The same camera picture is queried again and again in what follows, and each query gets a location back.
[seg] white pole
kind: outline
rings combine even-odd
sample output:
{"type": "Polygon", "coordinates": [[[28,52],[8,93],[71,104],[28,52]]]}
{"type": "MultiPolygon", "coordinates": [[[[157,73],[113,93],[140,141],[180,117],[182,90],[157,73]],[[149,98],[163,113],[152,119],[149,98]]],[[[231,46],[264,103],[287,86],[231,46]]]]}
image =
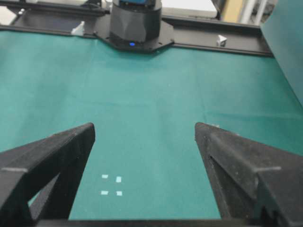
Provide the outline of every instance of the white pole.
{"type": "Polygon", "coordinates": [[[248,24],[257,0],[247,0],[240,23],[248,24]]]}
{"type": "Polygon", "coordinates": [[[258,9],[258,13],[255,20],[255,25],[260,25],[264,10],[267,4],[267,0],[262,0],[258,9]]]}

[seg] green tablecloth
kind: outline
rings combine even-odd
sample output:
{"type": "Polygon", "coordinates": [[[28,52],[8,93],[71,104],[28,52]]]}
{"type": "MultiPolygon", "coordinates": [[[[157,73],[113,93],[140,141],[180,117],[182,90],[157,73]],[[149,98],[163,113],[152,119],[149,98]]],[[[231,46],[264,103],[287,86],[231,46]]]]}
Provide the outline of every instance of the green tablecloth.
{"type": "Polygon", "coordinates": [[[196,122],[303,154],[303,109],[272,58],[0,32],[0,97],[0,150],[95,124],[71,219],[219,218],[196,122]]]}

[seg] white tape marker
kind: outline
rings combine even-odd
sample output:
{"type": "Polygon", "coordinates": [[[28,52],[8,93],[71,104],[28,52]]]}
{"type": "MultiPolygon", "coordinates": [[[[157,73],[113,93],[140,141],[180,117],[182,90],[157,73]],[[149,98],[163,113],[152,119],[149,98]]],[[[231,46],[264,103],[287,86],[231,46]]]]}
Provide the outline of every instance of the white tape marker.
{"type": "Polygon", "coordinates": [[[101,191],[101,195],[108,195],[108,191],[101,191]]]}
{"type": "Polygon", "coordinates": [[[117,182],[117,183],[121,183],[121,182],[122,182],[122,177],[117,176],[117,178],[116,178],[116,182],[117,182]]]}

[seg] black octagonal mount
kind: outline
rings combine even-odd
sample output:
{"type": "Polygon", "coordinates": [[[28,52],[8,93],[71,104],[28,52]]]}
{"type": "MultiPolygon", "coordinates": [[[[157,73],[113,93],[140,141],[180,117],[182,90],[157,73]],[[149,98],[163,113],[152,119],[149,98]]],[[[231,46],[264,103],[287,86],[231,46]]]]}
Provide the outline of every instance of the black octagonal mount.
{"type": "Polygon", "coordinates": [[[174,28],[161,19],[161,1],[153,7],[113,3],[110,15],[100,17],[95,36],[125,51],[153,52],[174,44],[174,28]]]}

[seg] green cloth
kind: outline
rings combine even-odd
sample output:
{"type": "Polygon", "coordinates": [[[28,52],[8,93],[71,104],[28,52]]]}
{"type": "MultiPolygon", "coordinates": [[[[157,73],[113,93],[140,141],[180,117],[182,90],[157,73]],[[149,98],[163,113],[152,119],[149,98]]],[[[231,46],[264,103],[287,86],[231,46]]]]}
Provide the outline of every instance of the green cloth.
{"type": "Polygon", "coordinates": [[[279,0],[262,32],[303,104],[303,1],[279,0]]]}
{"type": "Polygon", "coordinates": [[[196,122],[303,154],[303,109],[272,58],[0,32],[0,59],[0,150],[95,124],[71,219],[219,218],[196,122]]]}

